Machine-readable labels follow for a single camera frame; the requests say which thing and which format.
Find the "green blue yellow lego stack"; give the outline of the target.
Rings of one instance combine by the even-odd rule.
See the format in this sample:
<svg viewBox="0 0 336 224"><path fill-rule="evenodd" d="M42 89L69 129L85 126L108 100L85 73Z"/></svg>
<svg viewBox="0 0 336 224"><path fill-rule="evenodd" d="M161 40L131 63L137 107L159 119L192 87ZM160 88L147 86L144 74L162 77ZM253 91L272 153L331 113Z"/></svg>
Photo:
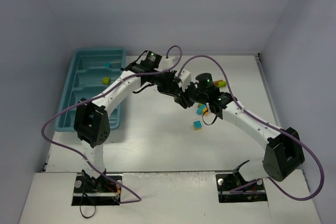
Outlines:
<svg viewBox="0 0 336 224"><path fill-rule="evenodd" d="M208 113L208 108L205 104L198 104L196 113L198 115L206 115Z"/></svg>

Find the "small green lego brick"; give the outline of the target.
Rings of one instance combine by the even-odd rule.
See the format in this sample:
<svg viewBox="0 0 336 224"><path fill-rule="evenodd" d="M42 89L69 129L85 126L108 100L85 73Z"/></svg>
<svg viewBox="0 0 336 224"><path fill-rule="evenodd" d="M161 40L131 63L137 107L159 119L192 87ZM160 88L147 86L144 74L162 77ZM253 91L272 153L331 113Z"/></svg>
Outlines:
<svg viewBox="0 0 336 224"><path fill-rule="evenodd" d="M227 86L227 82L224 81L224 80L217 80L217 81L214 81L213 84L218 87L218 88L224 88Z"/></svg>

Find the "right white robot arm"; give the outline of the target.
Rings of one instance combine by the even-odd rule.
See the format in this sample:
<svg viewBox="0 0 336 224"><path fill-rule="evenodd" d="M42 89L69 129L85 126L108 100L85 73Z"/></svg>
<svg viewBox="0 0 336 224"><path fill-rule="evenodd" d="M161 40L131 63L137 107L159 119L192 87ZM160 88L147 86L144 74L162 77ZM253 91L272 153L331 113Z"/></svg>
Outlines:
<svg viewBox="0 0 336 224"><path fill-rule="evenodd" d="M294 129L281 133L279 127L253 119L230 93L213 84L210 73L199 74L192 82L190 72L183 70L177 74L177 83L183 98L207 105L218 118L238 127L264 150L263 159L245 161L235 169L244 181L270 177L281 182L305 161L301 145L292 140L297 136Z"/></svg>

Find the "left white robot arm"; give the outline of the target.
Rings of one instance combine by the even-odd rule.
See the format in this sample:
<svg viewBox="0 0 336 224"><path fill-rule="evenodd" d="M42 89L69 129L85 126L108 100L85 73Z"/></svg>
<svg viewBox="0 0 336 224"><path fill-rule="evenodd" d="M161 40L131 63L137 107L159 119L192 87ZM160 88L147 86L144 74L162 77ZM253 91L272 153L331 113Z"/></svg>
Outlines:
<svg viewBox="0 0 336 224"><path fill-rule="evenodd" d="M80 100L81 105L76 109L74 129L81 140L86 158L83 170L86 176L98 179L106 173L103 144L110 134L109 117L115 108L144 83L160 85L174 78L171 70L177 66L181 56L165 58L163 70L158 71L161 58L160 55L149 51L140 63L133 61L123 68L121 76L101 94L94 96L92 101Z"/></svg>

